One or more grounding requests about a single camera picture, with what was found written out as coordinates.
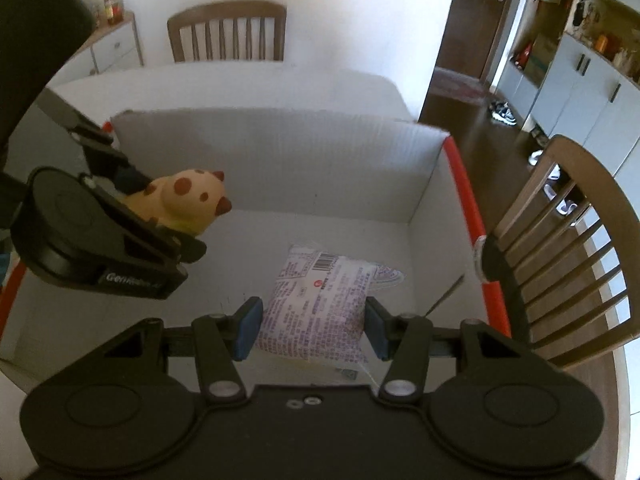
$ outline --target dresser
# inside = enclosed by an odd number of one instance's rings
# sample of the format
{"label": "dresser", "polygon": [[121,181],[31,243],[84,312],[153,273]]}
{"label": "dresser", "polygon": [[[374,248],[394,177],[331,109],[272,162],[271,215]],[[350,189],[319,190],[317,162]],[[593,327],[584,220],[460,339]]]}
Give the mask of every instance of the dresser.
{"label": "dresser", "polygon": [[76,54],[53,76],[49,87],[96,74],[143,66],[133,12],[116,25],[97,28]]}

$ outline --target transparent plastic wrapper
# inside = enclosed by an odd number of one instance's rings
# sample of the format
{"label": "transparent plastic wrapper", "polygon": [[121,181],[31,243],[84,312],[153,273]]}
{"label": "transparent plastic wrapper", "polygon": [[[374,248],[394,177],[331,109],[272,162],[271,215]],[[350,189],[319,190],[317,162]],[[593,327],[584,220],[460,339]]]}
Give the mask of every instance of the transparent plastic wrapper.
{"label": "transparent plastic wrapper", "polygon": [[380,264],[294,245],[276,279],[257,347],[332,366],[366,362],[360,338],[367,293],[402,280],[402,272]]}

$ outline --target black and white sneaker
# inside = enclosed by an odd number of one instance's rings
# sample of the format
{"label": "black and white sneaker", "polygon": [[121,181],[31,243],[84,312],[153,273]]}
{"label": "black and white sneaker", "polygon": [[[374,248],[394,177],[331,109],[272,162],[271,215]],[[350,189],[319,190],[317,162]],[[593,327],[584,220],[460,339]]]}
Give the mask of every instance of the black and white sneaker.
{"label": "black and white sneaker", "polygon": [[507,102],[495,103],[492,107],[490,107],[490,110],[491,117],[493,117],[496,121],[508,124],[509,126],[516,125],[516,118],[511,113],[511,109],[509,108],[509,104]]}

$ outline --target toy ear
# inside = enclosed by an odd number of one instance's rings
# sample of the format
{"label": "toy ear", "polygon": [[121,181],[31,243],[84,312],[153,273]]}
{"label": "toy ear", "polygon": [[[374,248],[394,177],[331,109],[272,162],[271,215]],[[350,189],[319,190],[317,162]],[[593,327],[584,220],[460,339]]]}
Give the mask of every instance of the toy ear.
{"label": "toy ear", "polygon": [[223,196],[218,201],[218,206],[216,207],[216,216],[221,216],[223,214],[231,211],[231,200],[229,200],[226,196]]}

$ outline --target wooden chair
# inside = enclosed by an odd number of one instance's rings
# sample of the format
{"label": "wooden chair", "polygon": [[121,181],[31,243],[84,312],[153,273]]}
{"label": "wooden chair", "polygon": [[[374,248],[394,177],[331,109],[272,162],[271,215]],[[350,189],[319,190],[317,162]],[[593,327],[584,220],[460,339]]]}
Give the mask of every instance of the wooden chair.
{"label": "wooden chair", "polygon": [[240,40],[238,20],[246,19],[245,49],[246,59],[253,59],[252,18],[260,18],[260,34],[258,40],[258,59],[266,58],[266,19],[274,18],[273,60],[284,59],[284,36],[287,23],[287,7],[266,0],[229,0],[205,4],[174,14],[166,22],[169,31],[171,50],[174,61],[185,61],[180,30],[191,28],[191,44],[193,60],[200,60],[200,49],[196,25],[204,24],[207,60],[213,60],[210,22],[218,21],[220,59],[226,59],[225,20],[233,20],[233,59],[240,59]]}
{"label": "wooden chair", "polygon": [[[532,215],[528,206],[540,200],[539,192],[555,164],[568,174],[570,181],[542,211]],[[549,216],[574,187],[585,197],[578,207],[562,220],[555,214]],[[581,234],[570,229],[590,207],[599,220]],[[542,238],[536,237],[540,227],[545,223],[549,226],[549,222],[550,231],[543,233]],[[523,227],[515,236],[510,233],[514,226]],[[601,227],[606,229],[609,242],[588,255],[585,244],[591,242]],[[530,342],[553,364],[574,367],[640,335],[640,222],[611,174],[583,147],[566,137],[553,137],[490,238],[512,271],[511,280],[520,293],[530,334],[535,336]],[[618,264],[598,276],[593,267],[612,250],[617,254]],[[568,261],[575,261],[577,255],[580,258],[576,264],[568,267]],[[612,298],[601,297],[600,290],[619,272],[624,276],[626,290]],[[504,291],[504,280],[500,281]],[[609,327],[603,316],[625,298],[630,319]],[[560,353],[545,355],[545,349],[553,345]]]}

